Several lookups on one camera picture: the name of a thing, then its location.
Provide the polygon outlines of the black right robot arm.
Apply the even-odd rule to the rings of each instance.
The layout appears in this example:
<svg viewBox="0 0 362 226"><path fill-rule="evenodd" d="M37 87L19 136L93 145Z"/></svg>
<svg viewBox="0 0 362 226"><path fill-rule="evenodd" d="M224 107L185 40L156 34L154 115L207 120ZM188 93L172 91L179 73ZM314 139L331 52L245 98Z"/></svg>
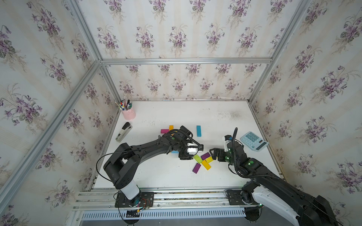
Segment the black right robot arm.
<svg viewBox="0 0 362 226"><path fill-rule="evenodd" d="M228 163L229 171L247 179L239 190L225 191L230 205L246 205L245 217L257 221L262 207L282 216L294 226L341 226L327 199L314 197L272 173L263 163L250 158L244 146L229 141L225 149L209 151L213 160Z"/></svg>

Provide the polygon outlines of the yellow block near right arm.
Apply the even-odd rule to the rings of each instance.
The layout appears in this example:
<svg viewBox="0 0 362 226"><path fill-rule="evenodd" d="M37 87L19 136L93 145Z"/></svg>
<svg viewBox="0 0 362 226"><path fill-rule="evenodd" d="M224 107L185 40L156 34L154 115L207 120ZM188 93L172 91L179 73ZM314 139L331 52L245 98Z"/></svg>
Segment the yellow block near right arm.
<svg viewBox="0 0 362 226"><path fill-rule="evenodd" d="M210 170L210 169L211 169L211 166L210 166L210 164L207 162L207 160L203 160L203 161L201 162L201 164L204 166L204 168L205 168L206 170Z"/></svg>

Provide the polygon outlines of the teal wooden block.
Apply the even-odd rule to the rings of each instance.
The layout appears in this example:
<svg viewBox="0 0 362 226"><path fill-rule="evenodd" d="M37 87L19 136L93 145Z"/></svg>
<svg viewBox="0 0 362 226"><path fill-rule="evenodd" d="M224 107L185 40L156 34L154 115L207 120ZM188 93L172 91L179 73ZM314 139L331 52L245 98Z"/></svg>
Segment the teal wooden block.
<svg viewBox="0 0 362 226"><path fill-rule="evenodd" d="M201 131L201 126L200 125L196 126L196 130L197 130L197 137L202 137L202 131Z"/></svg>

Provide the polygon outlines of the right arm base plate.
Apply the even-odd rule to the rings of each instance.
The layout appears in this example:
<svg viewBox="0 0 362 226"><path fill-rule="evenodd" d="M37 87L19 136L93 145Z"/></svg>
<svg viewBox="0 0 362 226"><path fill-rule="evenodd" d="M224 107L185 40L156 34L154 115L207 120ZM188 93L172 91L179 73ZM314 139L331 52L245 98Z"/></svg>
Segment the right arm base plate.
<svg viewBox="0 0 362 226"><path fill-rule="evenodd" d="M225 191L225 195L228 199L229 205L257 205L263 206L254 200L251 194L243 190L228 189Z"/></svg>

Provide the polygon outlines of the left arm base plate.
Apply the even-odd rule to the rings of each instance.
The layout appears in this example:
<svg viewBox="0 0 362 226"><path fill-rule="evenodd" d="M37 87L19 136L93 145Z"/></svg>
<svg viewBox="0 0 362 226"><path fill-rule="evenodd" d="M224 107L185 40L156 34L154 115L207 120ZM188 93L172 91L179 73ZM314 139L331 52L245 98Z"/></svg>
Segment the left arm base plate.
<svg viewBox="0 0 362 226"><path fill-rule="evenodd" d="M115 197L116 208L149 208L153 206L154 192L140 192L133 199L129 200L120 190Z"/></svg>

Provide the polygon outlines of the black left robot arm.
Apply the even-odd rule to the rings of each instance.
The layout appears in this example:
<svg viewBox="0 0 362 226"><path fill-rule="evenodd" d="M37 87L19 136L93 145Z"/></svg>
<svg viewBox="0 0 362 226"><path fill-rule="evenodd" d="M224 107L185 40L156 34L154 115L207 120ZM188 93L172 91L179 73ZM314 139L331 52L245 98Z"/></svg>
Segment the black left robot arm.
<svg viewBox="0 0 362 226"><path fill-rule="evenodd" d="M141 163L172 151L181 153L182 157L193 158L194 154L190 154L188 150L195 149L199 152L203 148L204 146L193 138L192 132L181 126L142 145L120 144L113 153L101 156L95 168L98 175L112 182L127 200L137 203L141 200L141 191L133 178Z"/></svg>

